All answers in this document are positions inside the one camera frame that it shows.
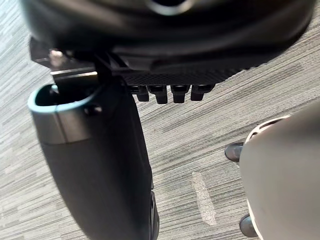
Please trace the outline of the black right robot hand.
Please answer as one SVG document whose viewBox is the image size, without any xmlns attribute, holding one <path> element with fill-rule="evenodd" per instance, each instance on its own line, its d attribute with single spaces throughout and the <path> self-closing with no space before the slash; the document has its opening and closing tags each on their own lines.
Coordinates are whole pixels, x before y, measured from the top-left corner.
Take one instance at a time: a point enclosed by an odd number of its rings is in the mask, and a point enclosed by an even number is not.
<svg viewBox="0 0 320 240">
<path fill-rule="evenodd" d="M 22 0 L 27 102 L 55 184 L 91 240 L 155 240 L 160 220 L 136 101 L 201 101 L 306 32 L 314 0 Z"/>
</svg>

